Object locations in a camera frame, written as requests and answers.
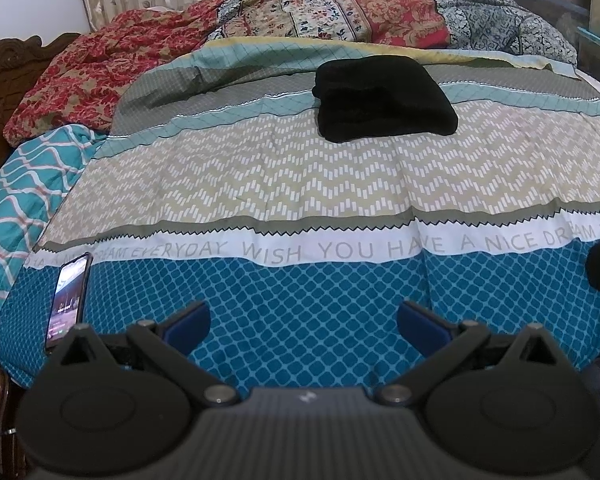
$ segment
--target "folded towel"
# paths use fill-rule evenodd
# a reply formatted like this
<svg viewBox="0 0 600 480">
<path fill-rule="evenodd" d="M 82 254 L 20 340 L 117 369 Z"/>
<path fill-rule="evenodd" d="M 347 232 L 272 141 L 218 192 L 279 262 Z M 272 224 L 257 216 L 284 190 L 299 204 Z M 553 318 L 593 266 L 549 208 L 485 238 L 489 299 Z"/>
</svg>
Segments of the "folded towel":
<svg viewBox="0 0 600 480">
<path fill-rule="evenodd" d="M 331 142 L 419 132 L 451 135 L 458 116 L 417 61 L 370 56 L 328 61 L 315 72 L 318 129 Z"/>
</svg>

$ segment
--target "carved wooden headboard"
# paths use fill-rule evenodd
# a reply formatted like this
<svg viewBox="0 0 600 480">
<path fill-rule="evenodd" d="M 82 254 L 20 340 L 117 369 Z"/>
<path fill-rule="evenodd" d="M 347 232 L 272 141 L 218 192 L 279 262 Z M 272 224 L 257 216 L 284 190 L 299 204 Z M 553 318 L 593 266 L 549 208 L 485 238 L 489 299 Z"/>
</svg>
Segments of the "carved wooden headboard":
<svg viewBox="0 0 600 480">
<path fill-rule="evenodd" d="M 47 46 L 38 36 L 0 40 L 0 167 L 13 151 L 2 136 L 4 125 L 51 60 L 77 37 L 68 32 Z"/>
</svg>

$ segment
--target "beige chevron fabric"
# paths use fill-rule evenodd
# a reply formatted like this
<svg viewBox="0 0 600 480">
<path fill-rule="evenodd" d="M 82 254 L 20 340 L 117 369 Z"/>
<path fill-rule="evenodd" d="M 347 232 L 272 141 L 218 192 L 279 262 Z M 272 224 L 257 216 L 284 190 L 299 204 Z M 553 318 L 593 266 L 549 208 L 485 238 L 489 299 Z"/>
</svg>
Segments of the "beige chevron fabric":
<svg viewBox="0 0 600 480">
<path fill-rule="evenodd" d="M 443 212 L 442 221 L 478 213 L 517 221 L 556 199 L 600 202 L 600 117 L 489 100 L 454 107 L 459 128 L 449 137 L 332 144 L 318 134 L 315 109 L 183 130 L 92 161 L 40 246 L 164 221 L 357 217 L 364 227 L 365 218 L 410 208 Z"/>
</svg>

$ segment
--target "cable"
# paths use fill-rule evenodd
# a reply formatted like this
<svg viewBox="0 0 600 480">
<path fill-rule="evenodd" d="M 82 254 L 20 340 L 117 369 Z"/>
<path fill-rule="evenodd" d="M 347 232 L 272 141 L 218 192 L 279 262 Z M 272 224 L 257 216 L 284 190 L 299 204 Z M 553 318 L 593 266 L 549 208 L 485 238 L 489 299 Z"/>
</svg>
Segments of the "cable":
<svg viewBox="0 0 600 480">
<path fill-rule="evenodd" d="M 7 435 L 12 435 L 12 434 L 14 434 L 15 432 L 16 432 L 16 429 L 15 429 L 15 428 L 11 428 L 10 430 L 7 430 L 7 431 L 5 431 L 5 432 L 3 432 L 3 433 L 0 433 L 0 437 L 2 437 L 2 436 L 7 436 Z"/>
</svg>

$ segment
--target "white logo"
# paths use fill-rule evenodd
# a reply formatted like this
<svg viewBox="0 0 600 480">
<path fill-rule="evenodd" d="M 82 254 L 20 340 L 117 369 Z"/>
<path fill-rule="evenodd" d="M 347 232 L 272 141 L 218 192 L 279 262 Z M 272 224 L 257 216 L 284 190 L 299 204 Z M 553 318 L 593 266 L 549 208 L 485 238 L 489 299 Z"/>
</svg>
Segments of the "white logo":
<svg viewBox="0 0 600 480">
<path fill-rule="evenodd" d="M 318 398 L 318 396 L 316 394 L 314 394 L 313 392 L 306 392 L 306 393 L 302 394 L 301 396 L 298 396 L 298 399 L 302 400 L 302 402 L 305 402 L 307 404 L 314 402 L 314 400 L 317 398 Z"/>
</svg>

